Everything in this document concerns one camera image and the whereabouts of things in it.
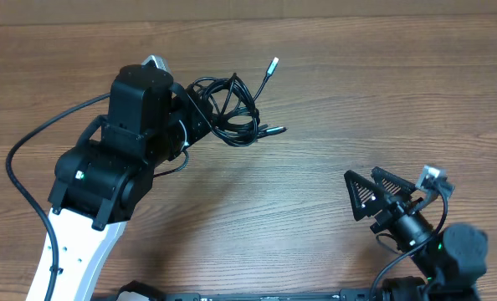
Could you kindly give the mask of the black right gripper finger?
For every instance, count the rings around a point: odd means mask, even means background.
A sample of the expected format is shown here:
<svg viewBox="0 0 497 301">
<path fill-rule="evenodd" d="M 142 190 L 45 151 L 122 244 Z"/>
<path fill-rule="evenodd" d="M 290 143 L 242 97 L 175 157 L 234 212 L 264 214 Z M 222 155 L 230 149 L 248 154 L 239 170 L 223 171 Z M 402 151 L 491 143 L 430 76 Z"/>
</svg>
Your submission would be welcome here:
<svg viewBox="0 0 497 301">
<path fill-rule="evenodd" d="M 385 190 L 376 183 L 349 170 L 344 174 L 351 199 L 353 217 L 358 222 L 377 214 L 385 204 Z"/>
<path fill-rule="evenodd" d="M 417 190 L 410 181 L 402 179 L 378 166 L 371 170 L 371 178 L 379 187 L 392 195 L 410 196 Z"/>
</svg>

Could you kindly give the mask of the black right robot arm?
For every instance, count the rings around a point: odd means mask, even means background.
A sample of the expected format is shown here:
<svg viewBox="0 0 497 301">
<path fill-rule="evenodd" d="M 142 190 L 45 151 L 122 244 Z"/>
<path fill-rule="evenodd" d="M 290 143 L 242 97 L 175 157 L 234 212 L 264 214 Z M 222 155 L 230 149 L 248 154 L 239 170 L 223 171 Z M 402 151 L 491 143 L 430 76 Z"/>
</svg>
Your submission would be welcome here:
<svg viewBox="0 0 497 301">
<path fill-rule="evenodd" d="M 355 220 L 374 218 L 371 231 L 388 237 L 396 257 L 365 300 L 477 300 L 476 282 L 487 272 L 487 234 L 468 223 L 445 224 L 454 186 L 444 170 L 425 166 L 412 183 L 380 167 L 370 178 L 344 175 Z"/>
</svg>

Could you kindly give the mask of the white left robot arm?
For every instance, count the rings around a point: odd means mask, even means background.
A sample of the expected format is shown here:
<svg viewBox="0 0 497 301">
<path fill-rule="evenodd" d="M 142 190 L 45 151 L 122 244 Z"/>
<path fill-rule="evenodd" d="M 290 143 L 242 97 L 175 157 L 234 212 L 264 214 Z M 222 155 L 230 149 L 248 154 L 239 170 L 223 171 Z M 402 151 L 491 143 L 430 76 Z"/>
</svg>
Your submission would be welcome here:
<svg viewBox="0 0 497 301">
<path fill-rule="evenodd" d="M 107 114 L 56 163 L 49 220 L 58 243 L 45 242 L 27 298 L 44 299 L 57 252 L 52 298 L 91 299 L 106 259 L 152 187 L 155 168 L 203 138 L 212 117 L 212 105 L 169 72 L 154 65 L 122 68 Z"/>
</svg>

